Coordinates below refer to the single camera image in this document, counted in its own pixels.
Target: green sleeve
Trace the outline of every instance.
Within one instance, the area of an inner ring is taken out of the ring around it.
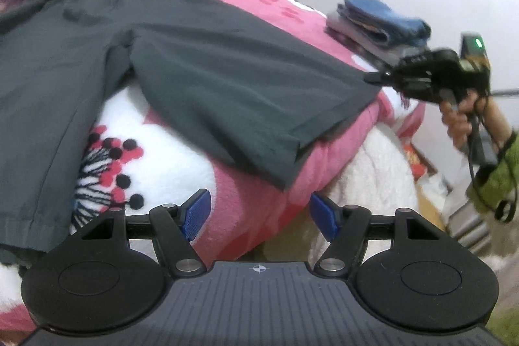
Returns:
[[[499,203],[508,197],[510,192],[515,188],[515,181],[519,181],[519,139],[517,136],[514,135],[510,145],[503,150],[504,151],[500,154],[498,165],[488,174],[488,177],[480,181],[478,181],[479,178],[476,177],[476,181],[474,182],[479,187],[479,194],[482,199],[491,206],[492,209],[496,209]],[[507,162],[512,167],[515,181],[510,175]],[[473,184],[469,185],[469,188],[466,190],[466,195],[469,200],[472,201],[477,211],[480,213],[489,211],[476,193]]]

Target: gray ribbed plate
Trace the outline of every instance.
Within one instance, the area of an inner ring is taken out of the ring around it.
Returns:
[[[154,313],[127,329],[70,338],[39,330],[27,346],[475,346],[500,345],[484,329],[421,336],[378,321],[347,285],[304,263],[217,262],[173,284]]]

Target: person's arm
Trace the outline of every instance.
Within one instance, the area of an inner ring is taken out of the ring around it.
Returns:
[[[461,148],[466,143],[472,131],[466,114],[473,112],[474,108],[483,114],[485,125],[499,148],[498,165],[480,168],[476,175],[475,184],[478,192],[472,184],[466,192],[476,209],[481,212],[489,211],[487,205],[496,209],[516,188],[515,184],[519,179],[519,141],[497,103],[492,98],[488,99],[487,105],[485,102],[484,99],[478,101],[476,93],[470,93],[467,99],[460,103],[457,111],[447,102],[440,105],[442,122],[447,125],[447,133],[456,148]]]

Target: metal screw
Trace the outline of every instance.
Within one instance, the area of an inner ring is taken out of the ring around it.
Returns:
[[[193,273],[194,271],[200,270],[202,268],[202,263],[198,260],[186,258],[177,262],[176,268],[178,268],[178,270],[182,271],[183,273]]]
[[[339,271],[345,267],[345,264],[337,258],[325,258],[319,263],[319,267],[326,271]]]

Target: folded garment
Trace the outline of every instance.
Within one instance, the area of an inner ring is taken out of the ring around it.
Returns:
[[[399,15],[380,0],[344,0],[337,11],[381,47],[424,46],[431,36],[431,28],[422,19]]]
[[[368,59],[375,68],[380,70],[383,70],[386,65],[394,67],[398,65],[401,58],[418,55],[426,49],[425,46],[418,47],[408,44],[382,47],[380,44],[375,43],[371,37],[366,35],[363,31],[363,27],[359,27],[352,21],[342,18],[337,11],[332,11],[326,15],[326,33],[362,57],[365,57],[363,51],[368,51],[372,56],[378,58],[381,63],[376,60],[371,60],[371,57],[367,57],[366,59]]]
[[[26,0],[0,15],[0,34],[0,248],[47,251],[67,236],[88,131],[129,73],[187,140],[279,188],[378,93],[220,0]]]

